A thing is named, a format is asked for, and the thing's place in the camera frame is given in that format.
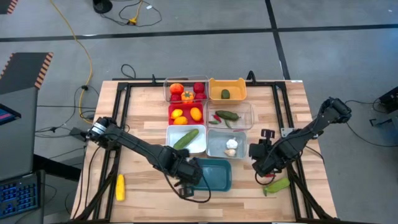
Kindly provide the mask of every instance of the green chili pepper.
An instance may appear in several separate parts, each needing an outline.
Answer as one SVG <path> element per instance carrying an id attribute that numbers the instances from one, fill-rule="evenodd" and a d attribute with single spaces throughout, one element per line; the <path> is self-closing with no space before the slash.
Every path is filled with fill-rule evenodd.
<path id="1" fill-rule="evenodd" d="M 219 124 L 219 121 L 209 121 L 210 124 Z"/>
<path id="2" fill-rule="evenodd" d="M 226 120 L 226 119 L 224 119 L 224 121 L 225 121 L 225 125 L 226 125 L 228 128 L 231 128 L 231 125 L 230 125 L 229 121 Z"/>

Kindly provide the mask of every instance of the garlic bulb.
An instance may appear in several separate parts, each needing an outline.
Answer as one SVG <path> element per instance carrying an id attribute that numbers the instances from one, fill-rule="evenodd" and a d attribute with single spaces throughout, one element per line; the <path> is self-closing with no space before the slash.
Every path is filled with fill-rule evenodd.
<path id="1" fill-rule="evenodd" d="M 228 140 L 226 142 L 226 148 L 227 149 L 237 149 L 238 148 L 238 142 L 236 141 L 236 138 Z"/>
<path id="2" fill-rule="evenodd" d="M 224 153 L 229 156 L 229 157 L 234 157 L 236 154 L 236 150 L 235 149 L 227 149 L 224 151 Z"/>

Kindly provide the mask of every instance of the keyboard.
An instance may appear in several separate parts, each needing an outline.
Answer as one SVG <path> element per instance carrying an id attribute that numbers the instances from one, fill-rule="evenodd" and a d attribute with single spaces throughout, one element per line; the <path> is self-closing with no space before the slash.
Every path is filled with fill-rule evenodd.
<path id="1" fill-rule="evenodd" d="M 38 177 L 29 174 L 0 182 L 0 219 L 39 207 Z"/>

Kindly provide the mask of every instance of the orange plastic bin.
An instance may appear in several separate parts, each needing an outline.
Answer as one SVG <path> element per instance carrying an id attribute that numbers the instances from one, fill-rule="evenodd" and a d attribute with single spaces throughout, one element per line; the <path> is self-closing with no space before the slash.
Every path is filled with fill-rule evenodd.
<path id="1" fill-rule="evenodd" d="M 241 101 L 246 98 L 246 82 L 243 78 L 238 80 L 209 80 L 210 99 L 218 102 Z M 221 91 L 229 91 L 229 99 L 221 99 Z"/>

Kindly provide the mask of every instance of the teal plastic tray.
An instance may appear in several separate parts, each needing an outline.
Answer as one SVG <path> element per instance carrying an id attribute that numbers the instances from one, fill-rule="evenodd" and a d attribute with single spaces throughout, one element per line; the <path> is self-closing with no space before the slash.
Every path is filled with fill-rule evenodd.
<path id="1" fill-rule="evenodd" d="M 227 192 L 231 189 L 231 164 L 227 160 L 198 159 L 198 163 L 203 169 L 203 175 L 211 191 Z M 203 178 L 200 180 L 199 184 L 193 188 L 195 190 L 208 190 Z"/>

